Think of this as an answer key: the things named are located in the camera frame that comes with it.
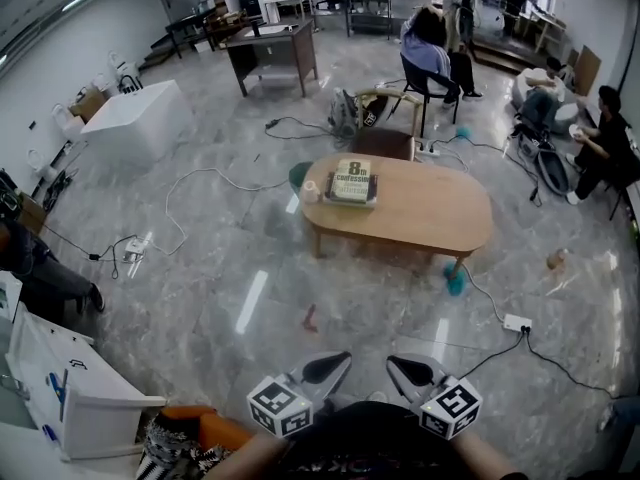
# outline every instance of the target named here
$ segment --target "bottle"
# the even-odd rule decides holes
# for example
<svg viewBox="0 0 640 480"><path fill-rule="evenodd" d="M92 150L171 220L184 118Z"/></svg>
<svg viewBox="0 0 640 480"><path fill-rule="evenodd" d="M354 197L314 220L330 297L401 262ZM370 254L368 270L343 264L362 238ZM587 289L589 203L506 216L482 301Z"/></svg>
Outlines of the bottle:
<svg viewBox="0 0 640 480"><path fill-rule="evenodd" d="M555 270L558 267L563 267L564 262L567 259L568 249L558 249L553 254L550 254L547 258L547 267L549 270Z"/></svg>

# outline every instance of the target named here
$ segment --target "white sofa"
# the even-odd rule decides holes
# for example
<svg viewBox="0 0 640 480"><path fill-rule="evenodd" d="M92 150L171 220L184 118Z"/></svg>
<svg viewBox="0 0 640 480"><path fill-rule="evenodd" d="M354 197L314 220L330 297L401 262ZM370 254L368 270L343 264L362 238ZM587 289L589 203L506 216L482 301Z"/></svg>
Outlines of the white sofa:
<svg viewBox="0 0 640 480"><path fill-rule="evenodd" d="M533 69L525 69L517 76L513 84L513 88L511 89L511 103L516 110L520 110L520 107L522 107L522 104L527 98L527 92L529 92L531 87L527 85L526 79L527 77L532 77L533 74ZM578 121L580 110L578 109L576 101L576 95L569 89L566 89L564 103L556 113L556 120L551 129L551 133L566 135L569 132L569 126Z"/></svg>

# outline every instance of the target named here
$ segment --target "light blue shirt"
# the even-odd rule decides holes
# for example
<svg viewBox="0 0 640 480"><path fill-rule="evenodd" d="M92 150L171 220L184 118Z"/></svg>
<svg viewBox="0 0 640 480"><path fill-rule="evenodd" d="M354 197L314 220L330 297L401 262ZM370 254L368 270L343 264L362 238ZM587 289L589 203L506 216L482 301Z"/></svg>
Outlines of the light blue shirt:
<svg viewBox="0 0 640 480"><path fill-rule="evenodd" d="M411 32L415 19L414 14L402 25L400 32L402 55L420 69L451 78L451 62L444 48L427 43Z"/></svg>

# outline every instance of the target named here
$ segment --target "electrical outlet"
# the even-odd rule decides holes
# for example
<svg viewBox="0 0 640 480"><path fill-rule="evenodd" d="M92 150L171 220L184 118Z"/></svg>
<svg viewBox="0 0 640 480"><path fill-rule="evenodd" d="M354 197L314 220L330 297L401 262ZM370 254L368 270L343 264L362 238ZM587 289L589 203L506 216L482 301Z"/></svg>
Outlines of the electrical outlet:
<svg viewBox="0 0 640 480"><path fill-rule="evenodd" d="M530 329L533 329L533 320L507 313L504 315L504 322L502 325L509 331L522 332L522 327L529 327Z"/></svg>

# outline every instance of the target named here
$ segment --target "sneaker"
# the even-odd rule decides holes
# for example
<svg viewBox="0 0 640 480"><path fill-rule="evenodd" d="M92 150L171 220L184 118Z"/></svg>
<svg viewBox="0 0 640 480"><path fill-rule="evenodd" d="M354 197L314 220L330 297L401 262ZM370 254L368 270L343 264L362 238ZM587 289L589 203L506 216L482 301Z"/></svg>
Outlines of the sneaker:
<svg viewBox="0 0 640 480"><path fill-rule="evenodd" d="M570 153L567 153L566 155L564 155L565 160L567 161L567 163L573 167L576 171L578 172L582 172L584 171L584 169L582 167L580 167L577 163L576 163L576 155L572 155Z"/></svg>
<svg viewBox="0 0 640 480"><path fill-rule="evenodd" d="M100 290L98 290L98 287L93 283L91 283L89 300L91 301L91 304L93 304L93 307L98 313L102 313L104 311L104 307L105 307L104 298L102 297Z"/></svg>
<svg viewBox="0 0 640 480"><path fill-rule="evenodd" d="M386 404L389 398L382 391L374 391L367 397L367 402L382 402Z"/></svg>
<svg viewBox="0 0 640 480"><path fill-rule="evenodd" d="M566 198L567 198L567 203L569 203L572 206L575 206L582 202L582 199L580 199L575 192L569 192L566 195Z"/></svg>
<svg viewBox="0 0 640 480"><path fill-rule="evenodd" d="M608 404L604 412L600 416L600 419L598 420L598 432L603 432L607 427L609 427L615 417L616 413L613 410L613 406L611 404Z"/></svg>
<svg viewBox="0 0 640 480"><path fill-rule="evenodd" d="M478 91L468 92L462 97L464 101L480 101L482 98L484 98L484 94Z"/></svg>

